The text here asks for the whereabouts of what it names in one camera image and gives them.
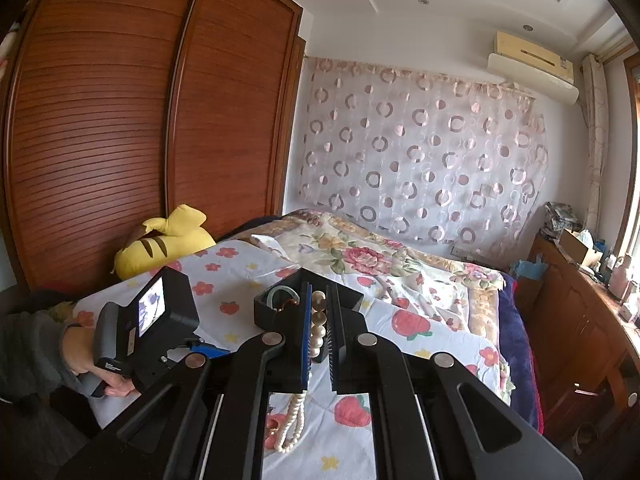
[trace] gray sleeve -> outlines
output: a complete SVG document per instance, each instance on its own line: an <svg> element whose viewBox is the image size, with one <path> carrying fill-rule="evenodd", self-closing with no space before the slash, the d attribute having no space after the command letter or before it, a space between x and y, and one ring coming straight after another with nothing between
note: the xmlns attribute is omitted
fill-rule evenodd
<svg viewBox="0 0 640 480"><path fill-rule="evenodd" d="M14 400L33 393L48 394L62 384L79 388L78 378L62 357L67 326L45 312L0 318L1 397Z"/></svg>

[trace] metal screw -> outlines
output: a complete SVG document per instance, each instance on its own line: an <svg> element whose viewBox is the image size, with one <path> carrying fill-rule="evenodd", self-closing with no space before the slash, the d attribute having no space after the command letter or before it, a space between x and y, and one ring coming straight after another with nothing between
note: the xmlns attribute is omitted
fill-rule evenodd
<svg viewBox="0 0 640 480"><path fill-rule="evenodd" d="M446 352L440 352L433 356L433 362L440 368L451 368L453 366L453 355Z"/></svg>
<svg viewBox="0 0 640 480"><path fill-rule="evenodd" d="M189 368L200 368L205 362L207 362L207 358L196 352L187 355L187 358L184 360L184 363Z"/></svg>
<svg viewBox="0 0 640 480"><path fill-rule="evenodd" d="M262 342L265 345L275 346L282 341L282 336L277 332L267 332L262 336Z"/></svg>
<svg viewBox="0 0 640 480"><path fill-rule="evenodd" d="M377 344L378 338L369 332L365 332L364 334L360 334L358 336L358 343L362 346L374 346Z"/></svg>

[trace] wooden desk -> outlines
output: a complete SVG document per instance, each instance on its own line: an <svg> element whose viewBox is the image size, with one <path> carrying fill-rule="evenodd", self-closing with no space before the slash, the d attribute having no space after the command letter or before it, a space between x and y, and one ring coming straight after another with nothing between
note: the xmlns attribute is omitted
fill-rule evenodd
<svg viewBox="0 0 640 480"><path fill-rule="evenodd" d="M529 259L537 254L549 268L525 322L538 364L545 436L560 446L582 422L626 409L631 392L625 378L640 374L640 331L620 318L605 287L553 243L536 237Z"/></svg>

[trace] purple blanket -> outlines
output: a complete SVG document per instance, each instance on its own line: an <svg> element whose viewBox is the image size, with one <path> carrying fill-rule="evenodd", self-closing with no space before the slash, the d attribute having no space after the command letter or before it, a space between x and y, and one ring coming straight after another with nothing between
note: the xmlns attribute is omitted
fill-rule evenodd
<svg viewBox="0 0 640 480"><path fill-rule="evenodd" d="M531 363L529 338L513 301L515 280L503 273L505 286L498 291L498 323L500 353L511 367L511 381L516 389L511 393L511 407L536 430L538 420L538 389Z"/></svg>

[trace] device label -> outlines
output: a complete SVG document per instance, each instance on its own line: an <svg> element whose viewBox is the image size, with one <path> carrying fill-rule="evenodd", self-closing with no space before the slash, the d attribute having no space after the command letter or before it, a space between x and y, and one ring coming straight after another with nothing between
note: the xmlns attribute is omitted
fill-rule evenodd
<svg viewBox="0 0 640 480"><path fill-rule="evenodd" d="M129 331L129 346L127 347L127 356L133 354L133 347L136 343L136 328Z"/></svg>

